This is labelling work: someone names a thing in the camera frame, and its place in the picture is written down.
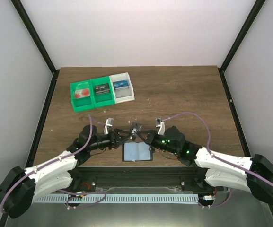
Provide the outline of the black vip credit card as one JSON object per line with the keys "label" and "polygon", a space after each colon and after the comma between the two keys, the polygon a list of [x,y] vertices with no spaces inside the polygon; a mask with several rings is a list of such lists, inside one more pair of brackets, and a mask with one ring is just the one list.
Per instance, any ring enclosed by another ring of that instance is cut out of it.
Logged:
{"label": "black vip credit card", "polygon": [[133,122],[130,127],[130,139],[134,140],[137,137],[137,133],[141,130],[142,124]]}

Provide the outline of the black leather card holder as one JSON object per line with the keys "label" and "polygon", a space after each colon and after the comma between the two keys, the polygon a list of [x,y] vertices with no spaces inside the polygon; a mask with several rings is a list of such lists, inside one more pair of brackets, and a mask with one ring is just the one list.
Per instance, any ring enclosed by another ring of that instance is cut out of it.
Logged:
{"label": "black leather card holder", "polygon": [[122,161],[152,161],[153,151],[145,142],[129,142],[122,145]]}

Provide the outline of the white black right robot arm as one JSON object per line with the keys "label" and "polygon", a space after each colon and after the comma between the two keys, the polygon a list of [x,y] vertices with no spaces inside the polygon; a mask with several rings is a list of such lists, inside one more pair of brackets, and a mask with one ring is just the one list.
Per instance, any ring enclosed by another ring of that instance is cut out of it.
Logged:
{"label": "white black right robot arm", "polygon": [[162,134],[156,130],[133,130],[132,133],[156,149],[175,154],[186,166],[205,169],[204,181],[209,186],[246,191],[273,205],[273,164],[265,156],[237,157],[211,151],[187,141],[175,126]]}

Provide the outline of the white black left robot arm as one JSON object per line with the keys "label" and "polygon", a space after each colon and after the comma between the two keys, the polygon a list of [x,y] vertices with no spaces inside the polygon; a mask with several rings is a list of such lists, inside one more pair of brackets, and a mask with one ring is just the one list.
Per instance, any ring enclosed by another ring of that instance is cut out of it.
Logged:
{"label": "white black left robot arm", "polygon": [[73,187],[72,173],[91,157],[96,149],[117,148],[134,136],[120,129],[98,134],[94,125],[86,125],[79,137],[61,154],[36,166],[12,168],[0,185],[0,210],[11,218],[25,213],[38,198]]}

